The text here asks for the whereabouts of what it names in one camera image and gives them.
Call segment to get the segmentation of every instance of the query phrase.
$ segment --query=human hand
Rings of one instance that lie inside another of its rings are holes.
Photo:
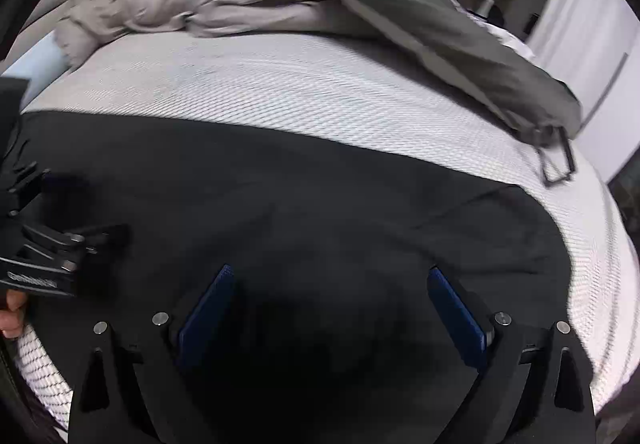
[[[24,326],[24,309],[27,295],[21,291],[6,292],[6,309],[0,310],[0,330],[7,339],[17,338]]]

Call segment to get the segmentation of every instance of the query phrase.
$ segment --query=curtain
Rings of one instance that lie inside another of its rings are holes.
[[[625,0],[548,0],[527,43],[536,64],[569,85],[590,119],[637,34]]]

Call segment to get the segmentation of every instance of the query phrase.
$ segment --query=white mattress cover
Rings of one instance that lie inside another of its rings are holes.
[[[573,182],[546,189],[533,148],[463,103],[469,98],[452,97],[398,50],[373,42],[159,33],[132,34],[103,47],[25,112],[183,117],[280,129],[522,186],[552,215],[571,256],[569,322],[594,364],[597,412],[640,361],[638,270],[616,204],[577,147]],[[550,154],[564,168],[559,151]],[[70,389],[33,330],[18,343],[22,375],[68,424]]]

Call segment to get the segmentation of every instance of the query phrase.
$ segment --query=blue gripper pad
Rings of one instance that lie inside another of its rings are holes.
[[[236,286],[234,272],[225,265],[209,285],[178,334],[178,368],[183,372],[197,366],[225,315]]]
[[[471,312],[442,272],[433,267],[427,277],[427,291],[453,344],[466,366],[486,366],[486,337]]]

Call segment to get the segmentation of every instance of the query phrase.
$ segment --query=black garment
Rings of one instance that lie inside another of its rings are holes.
[[[49,225],[132,228],[113,273],[85,277],[100,282],[93,294],[33,298],[32,323],[72,387],[97,321],[133,340],[164,311],[175,332],[184,298],[234,268],[238,295],[186,378],[224,442],[432,442],[474,379],[428,299],[434,264],[521,323],[567,319],[566,248],[517,186],[181,119],[37,112],[26,138],[21,163],[91,185],[45,203]]]

